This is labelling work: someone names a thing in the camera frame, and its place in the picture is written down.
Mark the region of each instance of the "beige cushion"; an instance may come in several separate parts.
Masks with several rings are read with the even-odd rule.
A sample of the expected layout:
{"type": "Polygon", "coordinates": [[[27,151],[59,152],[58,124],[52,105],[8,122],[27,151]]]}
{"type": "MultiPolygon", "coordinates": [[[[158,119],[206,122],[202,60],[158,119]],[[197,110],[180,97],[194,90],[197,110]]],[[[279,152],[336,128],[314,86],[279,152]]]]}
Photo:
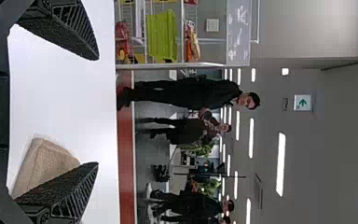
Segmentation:
{"type": "Polygon", "coordinates": [[[15,199],[28,190],[63,175],[79,165],[79,160],[74,158],[67,149],[48,140],[36,138],[22,162],[11,196],[15,199]]]}

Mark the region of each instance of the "man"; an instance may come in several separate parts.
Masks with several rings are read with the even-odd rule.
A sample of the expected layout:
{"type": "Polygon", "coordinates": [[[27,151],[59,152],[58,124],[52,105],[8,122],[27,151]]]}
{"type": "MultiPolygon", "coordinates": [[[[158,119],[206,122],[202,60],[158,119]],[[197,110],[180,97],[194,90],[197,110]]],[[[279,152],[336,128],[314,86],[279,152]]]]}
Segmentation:
{"type": "Polygon", "coordinates": [[[171,209],[174,213],[180,214],[176,217],[161,217],[161,220],[167,222],[194,222],[194,220],[205,220],[215,218],[219,214],[225,214],[234,211],[234,202],[232,200],[222,203],[200,193],[182,193],[176,195],[172,193],[163,193],[160,190],[154,190],[150,198],[162,200],[162,203],[152,208],[153,217],[157,217],[166,210],[171,209]]]}
{"type": "Polygon", "coordinates": [[[146,121],[174,126],[174,128],[148,130],[150,138],[154,138],[157,134],[165,134],[173,145],[192,144],[203,138],[207,143],[218,133],[229,133],[232,129],[228,124],[214,126],[205,119],[147,119],[146,121]]]}
{"type": "Polygon", "coordinates": [[[131,101],[176,105],[199,110],[200,114],[224,105],[236,104],[251,110],[260,106],[260,98],[256,93],[243,93],[235,82],[195,77],[177,81],[141,82],[137,83],[134,90],[125,88],[117,97],[117,110],[129,106],[131,101]]]}

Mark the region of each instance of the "red floor stripe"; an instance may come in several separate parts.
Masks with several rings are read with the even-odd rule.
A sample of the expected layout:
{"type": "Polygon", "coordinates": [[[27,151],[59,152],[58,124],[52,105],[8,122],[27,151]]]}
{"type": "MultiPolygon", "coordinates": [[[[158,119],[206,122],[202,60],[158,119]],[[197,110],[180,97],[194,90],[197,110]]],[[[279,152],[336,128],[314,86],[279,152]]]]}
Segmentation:
{"type": "MultiPolygon", "coordinates": [[[[120,73],[117,92],[131,86],[131,72],[120,73]]],[[[134,176],[132,146],[132,114],[130,107],[124,107],[117,113],[118,143],[118,181],[120,194],[120,223],[134,224],[134,176]]]]}

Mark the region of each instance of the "short hair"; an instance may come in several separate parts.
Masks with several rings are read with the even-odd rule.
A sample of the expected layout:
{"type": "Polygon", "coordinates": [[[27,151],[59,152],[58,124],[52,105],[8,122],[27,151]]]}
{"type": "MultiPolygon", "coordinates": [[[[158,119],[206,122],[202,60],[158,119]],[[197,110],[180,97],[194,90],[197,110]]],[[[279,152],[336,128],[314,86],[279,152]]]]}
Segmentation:
{"type": "Polygon", "coordinates": [[[231,223],[231,218],[227,217],[227,216],[224,216],[223,217],[223,221],[226,222],[226,224],[230,224],[231,223]]]}
{"type": "Polygon", "coordinates": [[[255,92],[248,92],[249,96],[252,97],[252,100],[255,103],[255,106],[252,108],[249,108],[250,110],[254,110],[260,106],[260,97],[255,92]]]}
{"type": "Polygon", "coordinates": [[[231,199],[228,200],[228,212],[233,212],[234,208],[235,208],[234,201],[232,201],[231,199]]]}

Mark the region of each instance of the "rectangular ceiling light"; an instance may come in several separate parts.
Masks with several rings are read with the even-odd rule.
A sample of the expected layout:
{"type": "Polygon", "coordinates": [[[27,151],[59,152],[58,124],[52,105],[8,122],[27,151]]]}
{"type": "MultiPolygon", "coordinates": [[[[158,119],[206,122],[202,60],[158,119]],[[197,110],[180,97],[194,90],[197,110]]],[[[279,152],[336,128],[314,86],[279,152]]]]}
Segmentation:
{"type": "Polygon", "coordinates": [[[277,193],[283,196],[284,158],[286,150],[286,135],[279,133],[278,165],[277,165],[277,193]]]}
{"type": "Polygon", "coordinates": [[[288,68],[283,68],[282,69],[282,75],[283,76],[287,76],[287,75],[289,75],[289,73],[290,73],[290,70],[288,68]]]}
{"type": "Polygon", "coordinates": [[[240,111],[237,111],[237,125],[235,126],[236,130],[235,130],[235,138],[237,139],[237,141],[240,141],[240,122],[241,122],[241,118],[240,118],[240,111]]]}
{"type": "Polygon", "coordinates": [[[229,176],[230,171],[231,171],[231,156],[228,154],[228,156],[227,156],[227,176],[229,176]]]}
{"type": "Polygon", "coordinates": [[[223,162],[226,162],[226,144],[223,144],[223,162]]]}
{"type": "Polygon", "coordinates": [[[227,121],[227,107],[224,108],[224,116],[223,116],[223,123],[226,123],[227,121]]]}
{"type": "Polygon", "coordinates": [[[246,224],[251,224],[251,211],[252,211],[251,206],[252,206],[251,200],[248,199],[246,201],[246,224]]]}
{"type": "Polygon", "coordinates": [[[231,107],[228,108],[228,125],[231,125],[231,114],[232,114],[232,109],[231,107]]]}
{"type": "Polygon", "coordinates": [[[254,130],[255,130],[255,120],[251,119],[249,125],[249,158],[253,157],[253,146],[254,146],[254,130]]]}
{"type": "Polygon", "coordinates": [[[219,147],[220,153],[223,151],[223,137],[220,136],[220,147],[219,147]]]}
{"type": "Polygon", "coordinates": [[[238,198],[238,171],[234,172],[234,199],[238,198]]]}
{"type": "Polygon", "coordinates": [[[252,68],[252,77],[251,77],[251,81],[255,82],[255,68],[252,68]]]}
{"type": "Polygon", "coordinates": [[[225,184],[226,184],[226,181],[225,181],[225,178],[222,178],[222,195],[225,196],[225,184]]]}
{"type": "Polygon", "coordinates": [[[238,69],[238,77],[237,77],[237,79],[238,79],[237,83],[238,83],[238,85],[240,85],[241,84],[241,69],[240,68],[238,69]]]}

